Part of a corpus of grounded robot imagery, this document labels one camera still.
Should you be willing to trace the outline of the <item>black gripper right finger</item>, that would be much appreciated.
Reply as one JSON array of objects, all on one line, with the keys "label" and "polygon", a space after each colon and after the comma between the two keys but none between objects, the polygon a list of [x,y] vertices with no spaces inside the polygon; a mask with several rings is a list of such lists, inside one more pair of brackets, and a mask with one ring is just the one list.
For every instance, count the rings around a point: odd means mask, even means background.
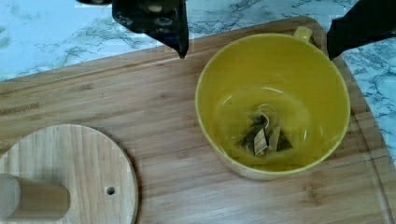
[{"label": "black gripper right finger", "polygon": [[396,0],[359,0],[346,15],[332,20],[327,32],[329,58],[392,38],[395,30]]}]

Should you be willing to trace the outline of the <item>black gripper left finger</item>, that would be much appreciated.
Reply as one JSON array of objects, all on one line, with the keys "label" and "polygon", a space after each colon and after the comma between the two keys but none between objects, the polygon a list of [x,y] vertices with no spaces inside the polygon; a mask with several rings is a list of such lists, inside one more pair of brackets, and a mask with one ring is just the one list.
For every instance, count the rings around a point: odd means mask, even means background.
[{"label": "black gripper left finger", "polygon": [[186,0],[113,0],[116,22],[174,49],[180,59],[189,50]]}]

